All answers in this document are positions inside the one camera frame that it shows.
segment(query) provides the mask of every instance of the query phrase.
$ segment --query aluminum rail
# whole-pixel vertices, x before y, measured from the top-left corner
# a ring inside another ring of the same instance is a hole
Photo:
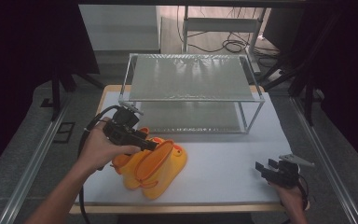
[[[324,146],[319,139],[318,134],[313,127],[309,126],[307,120],[303,115],[303,108],[301,103],[297,98],[290,98],[291,103],[295,107],[298,118],[301,121],[301,124],[307,133],[312,146],[315,149],[316,155],[319,157],[322,167],[327,175],[327,178],[330,181],[331,186],[333,187],[334,192],[336,193],[338,200],[341,202],[341,206],[346,213],[348,220],[352,224],[358,224],[358,208],[354,203],[349,191],[345,187],[344,183],[341,181],[336,169],[334,168],[333,163],[330,161]]]
[[[46,129],[42,139],[34,151],[32,158],[28,162],[25,171],[22,173],[19,183],[11,194],[4,211],[0,216],[0,223],[13,223],[16,219],[16,216],[21,209],[22,203],[24,202],[25,197],[27,196],[28,191],[34,182],[34,178],[36,177],[37,172],[39,171],[39,168],[45,159],[51,142],[54,139],[54,135],[60,127],[71,99],[71,94],[68,94],[68,96],[63,99],[60,114],[54,121],[49,124],[48,128]]]

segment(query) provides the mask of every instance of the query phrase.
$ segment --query wall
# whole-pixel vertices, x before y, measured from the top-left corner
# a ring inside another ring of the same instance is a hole
[[[79,5],[94,50],[159,50],[159,7]]]

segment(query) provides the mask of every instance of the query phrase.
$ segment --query black bracket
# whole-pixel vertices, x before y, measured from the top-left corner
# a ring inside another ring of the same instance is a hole
[[[57,134],[67,134],[66,138],[64,140],[54,140],[53,143],[67,144],[69,142],[69,139],[72,136],[72,132],[74,130],[74,127],[75,127],[75,122],[62,122],[60,124],[60,128],[57,131]]]
[[[40,107],[46,108],[46,107],[53,107],[53,103],[51,102],[51,99],[45,98],[42,102],[42,105]]]

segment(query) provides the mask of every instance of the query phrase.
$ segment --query yellow rubber boot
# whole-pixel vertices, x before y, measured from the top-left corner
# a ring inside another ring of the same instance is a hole
[[[135,178],[141,183],[144,196],[157,199],[182,171],[187,162],[186,151],[172,140],[158,145],[136,167]]]
[[[112,166],[116,172],[123,176],[123,184],[127,189],[137,189],[141,183],[135,178],[135,168],[148,154],[150,150],[127,155],[118,155],[112,160]]]

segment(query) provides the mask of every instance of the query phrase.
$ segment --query metal stand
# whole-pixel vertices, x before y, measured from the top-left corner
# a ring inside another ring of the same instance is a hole
[[[288,80],[291,77],[296,77],[291,84],[291,86],[288,89],[288,92],[291,96],[298,96],[305,87],[306,88],[306,98],[305,98],[305,111],[304,115],[309,122],[310,126],[312,126],[312,118],[311,118],[311,108],[312,108],[312,101],[313,101],[313,88],[314,88],[314,77],[312,72],[310,71],[311,63],[314,61],[317,53],[323,46],[323,43],[325,39],[330,34],[330,31],[332,30],[333,26],[337,23],[337,20],[339,16],[342,14],[342,11],[344,9],[344,6],[340,6],[337,9],[332,10],[332,14],[329,16],[328,21],[324,24],[324,27],[322,31],[320,32],[318,38],[316,39],[315,43],[313,44],[312,48],[310,49],[310,53],[304,60],[304,62],[299,65],[297,68],[295,68],[293,71],[286,73],[276,80],[270,82],[267,85],[263,85],[265,91],[281,84],[282,82]],[[298,52],[295,52],[293,55],[290,55],[290,57],[296,57],[296,54]],[[270,76],[273,74],[277,69],[279,69],[285,59],[280,59],[277,61],[277,63],[269,69],[266,76]]]
[[[51,74],[51,89],[52,89],[52,98],[53,98],[53,115],[51,121],[54,121],[57,116],[60,114],[61,110],[61,99],[60,99],[60,82],[65,89],[65,91],[75,91],[76,83],[72,78],[72,73],[69,69],[65,69],[60,65],[55,65]],[[94,78],[90,77],[87,74],[81,72],[76,72],[76,75],[84,78],[89,83],[96,86],[98,89],[103,90],[105,85]]]
[[[255,75],[260,74],[260,68],[254,56],[255,41],[260,32],[261,24],[266,13],[263,8],[257,19],[218,19],[218,18],[189,18],[188,6],[185,6],[185,17],[183,22],[183,46],[182,53],[187,53],[187,32],[237,32],[253,33],[251,42],[246,48],[246,53]]]

